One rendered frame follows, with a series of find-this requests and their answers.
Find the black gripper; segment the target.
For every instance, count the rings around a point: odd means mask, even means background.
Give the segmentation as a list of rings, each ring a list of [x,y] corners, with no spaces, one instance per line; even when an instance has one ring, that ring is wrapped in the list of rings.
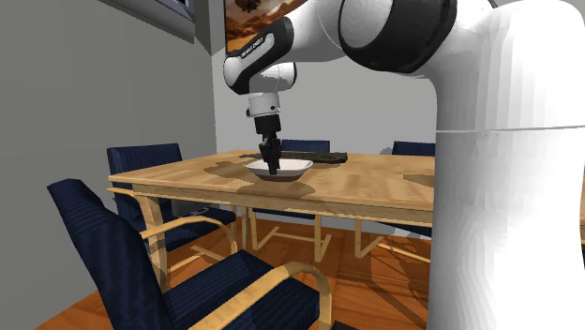
[[[262,159],[268,166],[269,174],[276,175],[281,157],[280,139],[277,136],[277,132],[281,131],[280,118],[278,115],[256,116],[254,123],[256,133],[263,135],[259,144]]]

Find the navy chair with wooden arms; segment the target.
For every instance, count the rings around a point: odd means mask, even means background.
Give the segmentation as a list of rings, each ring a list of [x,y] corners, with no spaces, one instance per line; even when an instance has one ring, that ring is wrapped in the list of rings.
[[[235,235],[236,214],[211,206],[211,191],[182,183],[187,171],[178,143],[121,146],[107,149],[110,180],[118,215],[139,233],[182,217],[201,216],[146,239],[147,250],[167,252],[225,229]]]
[[[394,141],[392,147],[392,154],[399,156],[423,156],[423,157],[434,157],[435,156],[435,144],[430,142],[401,142]],[[368,246],[362,247],[362,221],[356,219],[354,221],[354,255],[358,259],[362,259],[375,247],[384,248],[392,251],[396,254],[415,259],[419,262],[430,263],[430,259],[416,255],[409,251],[403,250],[398,247],[391,247],[382,243],[383,236],[378,236]],[[390,227],[406,230],[411,233],[418,233],[424,236],[431,236],[432,230],[429,227],[414,226],[414,225],[402,225],[402,224],[391,224],[384,222],[383,225]]]
[[[162,291],[142,236],[83,181],[47,189],[114,330],[331,330],[328,282],[310,264],[239,250]]]
[[[330,142],[329,141],[310,141],[310,140],[282,140],[281,150],[287,152],[316,152],[316,153],[329,153]],[[258,241],[257,232],[257,219],[256,214],[263,213],[269,215],[279,215],[291,218],[302,218],[314,221],[314,237],[303,237],[288,235],[278,231],[278,227],[275,227],[269,234],[267,234],[261,241]],[[314,260],[321,262],[323,260],[323,254],[326,251],[328,243],[330,242],[331,236],[327,235],[322,240],[322,218],[317,215],[309,215],[303,213],[294,213],[278,210],[268,210],[261,208],[253,208],[250,213],[250,229],[251,229],[251,240],[252,248],[254,250],[260,250],[273,236],[288,237],[294,240],[309,241],[314,243]]]

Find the white shallow bowl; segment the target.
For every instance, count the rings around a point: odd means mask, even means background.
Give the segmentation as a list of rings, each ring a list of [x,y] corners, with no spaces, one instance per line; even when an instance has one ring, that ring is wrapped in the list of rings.
[[[271,174],[268,164],[262,159],[253,161],[247,168],[266,181],[291,182],[299,179],[313,165],[311,160],[282,158],[275,174]]]

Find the dark flat tray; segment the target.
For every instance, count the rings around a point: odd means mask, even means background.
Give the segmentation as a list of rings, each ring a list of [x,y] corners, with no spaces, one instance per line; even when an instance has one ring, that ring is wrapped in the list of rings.
[[[338,164],[345,163],[348,160],[348,154],[345,152],[324,153],[281,151],[279,159],[302,159],[310,160],[314,163]]]

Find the orange landscape wall picture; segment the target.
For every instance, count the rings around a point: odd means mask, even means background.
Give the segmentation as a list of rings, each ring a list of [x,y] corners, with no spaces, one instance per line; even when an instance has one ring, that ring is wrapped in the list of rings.
[[[273,21],[307,0],[224,0],[225,53],[241,49]]]

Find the grey framed wall picture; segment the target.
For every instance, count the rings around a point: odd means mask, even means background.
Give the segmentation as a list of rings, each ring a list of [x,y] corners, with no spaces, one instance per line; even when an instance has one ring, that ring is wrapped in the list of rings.
[[[98,0],[186,42],[195,39],[194,14],[176,0]]]

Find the light wooden dining table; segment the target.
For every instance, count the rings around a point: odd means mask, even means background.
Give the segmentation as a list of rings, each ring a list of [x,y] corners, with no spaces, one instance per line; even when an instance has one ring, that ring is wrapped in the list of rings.
[[[583,169],[560,162],[351,154],[291,182],[266,181],[232,151],[183,160],[212,203],[429,227],[429,291],[585,293]]]

